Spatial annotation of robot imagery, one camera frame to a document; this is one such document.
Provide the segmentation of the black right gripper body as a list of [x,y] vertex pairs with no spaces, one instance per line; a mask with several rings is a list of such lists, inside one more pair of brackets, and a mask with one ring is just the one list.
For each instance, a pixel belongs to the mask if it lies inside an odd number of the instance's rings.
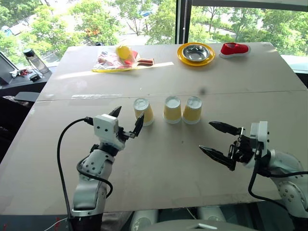
[[238,138],[229,147],[228,159],[229,166],[235,166],[237,162],[248,164],[253,156],[250,138],[245,135],[244,128],[230,127],[228,133]]

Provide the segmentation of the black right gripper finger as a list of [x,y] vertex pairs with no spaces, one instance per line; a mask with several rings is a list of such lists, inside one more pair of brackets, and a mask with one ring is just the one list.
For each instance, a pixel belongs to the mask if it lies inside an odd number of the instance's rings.
[[212,148],[208,148],[202,145],[199,145],[200,150],[205,153],[212,160],[226,166],[230,171],[235,170],[236,161],[231,159],[230,157],[225,156],[222,152],[217,151]]
[[227,123],[219,122],[219,121],[211,121],[209,124],[217,129],[218,131],[221,131],[223,133],[228,133],[233,136],[237,136],[241,134],[242,128],[237,128],[235,126],[229,125]]

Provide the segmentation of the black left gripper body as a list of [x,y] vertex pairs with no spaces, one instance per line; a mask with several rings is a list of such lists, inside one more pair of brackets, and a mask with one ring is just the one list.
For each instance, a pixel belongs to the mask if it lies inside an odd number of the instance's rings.
[[134,139],[135,134],[132,131],[124,131],[124,128],[119,126],[118,127],[118,139],[122,142],[126,142],[128,139]]

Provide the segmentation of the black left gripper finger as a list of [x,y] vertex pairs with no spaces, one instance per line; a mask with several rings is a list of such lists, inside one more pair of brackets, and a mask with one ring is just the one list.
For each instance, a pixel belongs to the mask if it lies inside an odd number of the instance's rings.
[[120,111],[121,111],[121,108],[122,106],[118,106],[116,107],[114,110],[112,110],[108,115],[109,116],[112,116],[112,117],[115,117],[115,118],[118,118],[119,114],[120,114]]
[[135,128],[134,128],[134,130],[131,131],[131,133],[132,133],[132,136],[131,136],[131,137],[132,137],[132,138],[138,137],[138,135],[139,135],[139,133],[140,133],[142,127],[143,127],[143,122],[144,122],[144,113],[141,113],[141,114],[138,116],[138,118],[137,118],[137,120],[136,120],[136,122],[135,122]]

